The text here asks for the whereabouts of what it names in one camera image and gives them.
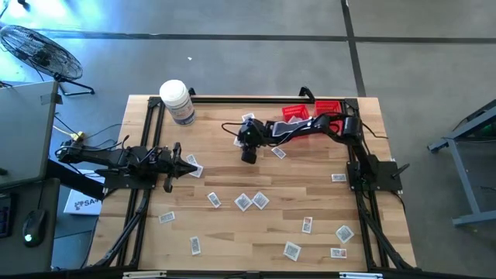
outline wooden table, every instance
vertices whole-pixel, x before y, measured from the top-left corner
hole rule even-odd
[[[140,144],[146,104],[150,96],[130,95],[122,121],[120,139],[130,135],[126,145]],[[385,136],[377,98],[358,98],[360,115],[377,135]],[[174,190],[157,187],[148,211],[139,268],[142,270],[366,270],[357,202],[347,183],[331,182],[330,174],[345,174],[348,161],[344,145],[324,135],[311,135],[281,146],[287,156],[281,160],[268,147],[258,150],[257,163],[241,161],[233,136],[222,131],[223,122],[241,122],[241,115],[253,112],[257,119],[282,120],[284,104],[195,104],[196,121],[178,126],[166,112],[161,146],[179,141],[182,157],[194,154],[204,166],[200,178],[186,175],[174,180]],[[313,113],[313,106],[308,110]],[[381,160],[391,158],[388,141],[365,131],[371,153]],[[150,133],[148,143],[152,143]],[[163,184],[163,177],[158,186]],[[206,195],[215,192],[222,205],[213,208]],[[262,191],[270,202],[261,211],[252,205],[241,212],[234,199],[245,193],[253,197]],[[118,190],[104,200],[89,263],[103,257],[122,231],[129,191]],[[382,226],[394,248],[415,266],[405,214],[397,197],[378,192]],[[166,224],[158,216],[174,211],[176,220]],[[301,232],[305,216],[313,217],[312,234]],[[346,244],[336,230],[349,226],[355,236]],[[189,239],[198,236],[201,255],[192,256]],[[287,241],[302,247],[297,262],[282,255]],[[374,259],[379,263],[375,237],[371,237]],[[128,259],[133,251],[131,237]],[[348,258],[333,259],[331,247],[346,248]]]

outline computer mouse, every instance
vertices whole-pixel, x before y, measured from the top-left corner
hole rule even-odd
[[[43,242],[47,212],[42,209],[31,211],[22,226],[22,238],[27,247],[36,247]]]

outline fan stand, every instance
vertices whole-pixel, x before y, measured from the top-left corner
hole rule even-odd
[[[62,91],[62,94],[64,94],[64,96],[76,96],[76,95],[86,95],[86,94],[91,94],[91,95],[94,95],[95,94],[95,90],[93,90],[93,88],[89,87],[89,86],[86,86],[84,84],[80,84],[80,83],[77,83],[75,81],[69,81],[68,79],[62,77],[60,74],[55,74],[53,76],[53,79],[55,79],[55,81],[59,82],[59,88],[60,90]],[[90,91],[82,91],[82,92],[76,92],[76,93],[67,93],[63,88],[62,88],[62,84],[60,84],[61,82],[68,82],[70,84],[75,84],[79,87],[82,87],[82,88],[87,88],[89,89]]]

